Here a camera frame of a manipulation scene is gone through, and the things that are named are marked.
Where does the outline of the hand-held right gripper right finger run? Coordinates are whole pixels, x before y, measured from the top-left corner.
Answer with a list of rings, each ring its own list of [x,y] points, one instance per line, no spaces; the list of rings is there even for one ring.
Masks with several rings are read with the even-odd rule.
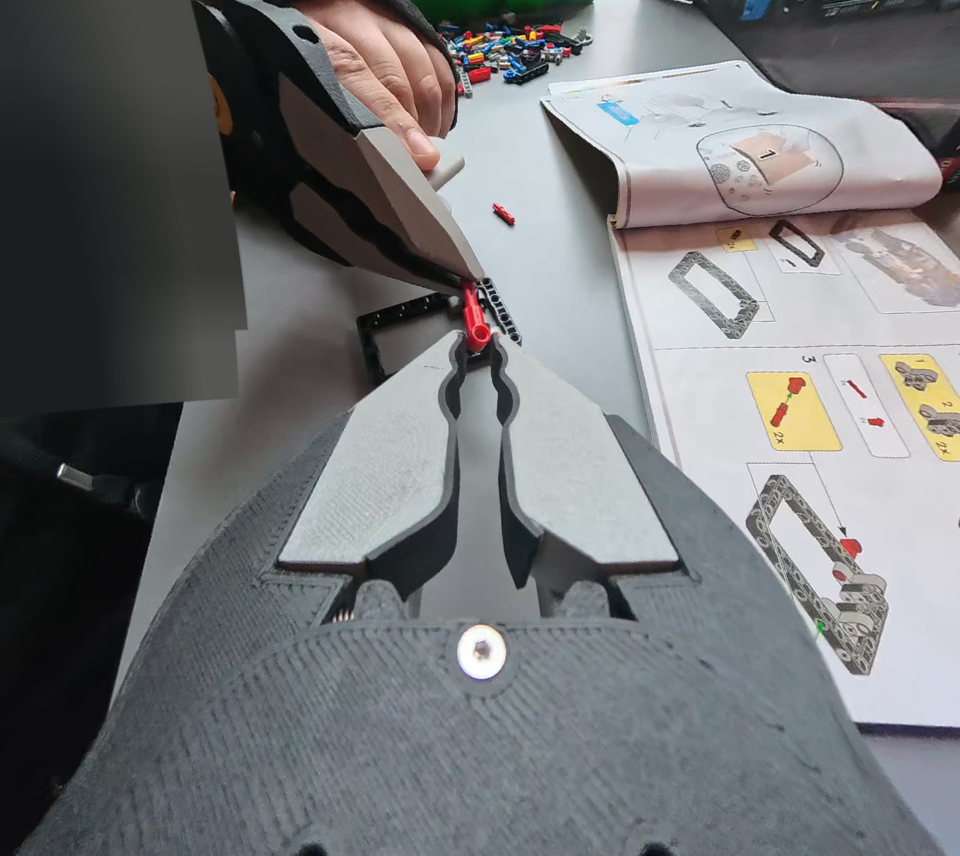
[[[551,617],[570,588],[666,574],[681,558],[600,406],[501,335],[490,344],[501,426],[503,550]]]

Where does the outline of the lego instruction booklet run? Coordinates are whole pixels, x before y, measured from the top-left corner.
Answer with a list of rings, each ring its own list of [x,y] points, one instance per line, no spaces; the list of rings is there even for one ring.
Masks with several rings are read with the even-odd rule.
[[[661,452],[786,585],[848,711],[958,728],[958,257],[933,156],[729,61],[552,84],[608,221]]]

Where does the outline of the black lego frame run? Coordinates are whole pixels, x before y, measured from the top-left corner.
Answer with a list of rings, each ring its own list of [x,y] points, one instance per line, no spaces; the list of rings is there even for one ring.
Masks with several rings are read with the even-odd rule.
[[[475,297],[486,325],[514,344],[522,345],[520,330],[492,279],[485,278],[475,285]],[[378,336],[427,319],[443,319],[450,330],[462,330],[465,326],[463,309],[461,295],[433,292],[357,317],[356,330],[370,386],[378,388],[393,375],[384,368]]]

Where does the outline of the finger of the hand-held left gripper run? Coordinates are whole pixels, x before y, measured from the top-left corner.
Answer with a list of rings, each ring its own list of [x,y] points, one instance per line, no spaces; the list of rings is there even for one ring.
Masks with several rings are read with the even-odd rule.
[[[481,281],[485,272],[474,250],[400,138],[348,93],[341,94],[366,123],[354,133],[286,75],[278,76],[280,119],[303,165],[289,194],[293,225],[325,246],[293,217],[293,190],[312,189],[354,235],[400,267],[437,281],[443,276]]]
[[[434,291],[461,289],[461,282],[456,278],[443,276],[437,281],[419,270],[412,271],[391,262],[371,242],[354,235],[341,216],[312,189],[293,190],[293,217],[297,225],[350,265]]]

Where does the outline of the person's left hand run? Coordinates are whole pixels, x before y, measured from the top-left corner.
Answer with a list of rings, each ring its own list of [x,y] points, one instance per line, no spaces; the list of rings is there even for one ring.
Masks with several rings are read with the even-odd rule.
[[[342,86],[403,142],[418,168],[439,162],[433,143],[452,128],[454,72],[429,39],[374,0],[297,0]]]

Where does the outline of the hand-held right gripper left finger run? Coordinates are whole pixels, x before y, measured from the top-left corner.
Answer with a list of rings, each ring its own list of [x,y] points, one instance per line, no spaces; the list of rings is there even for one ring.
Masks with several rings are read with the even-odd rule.
[[[465,337],[450,332],[354,406],[278,554],[282,569],[387,581],[408,599],[450,562],[465,374]]]

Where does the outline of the person's black jacket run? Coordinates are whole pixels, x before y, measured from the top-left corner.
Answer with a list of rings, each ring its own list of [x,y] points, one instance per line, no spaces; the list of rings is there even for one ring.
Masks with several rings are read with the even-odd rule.
[[[2,418],[2,854],[105,720],[183,407]]]

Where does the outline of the pile of loose lego pieces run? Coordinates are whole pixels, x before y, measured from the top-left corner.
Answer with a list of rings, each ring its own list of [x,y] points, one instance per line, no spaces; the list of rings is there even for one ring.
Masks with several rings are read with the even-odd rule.
[[[569,35],[558,24],[532,24],[514,30],[506,23],[487,23],[481,31],[472,32],[441,22],[437,32],[453,63],[461,97],[472,97],[477,85],[494,77],[517,87],[536,81],[551,68],[581,56],[594,43],[586,28]]]

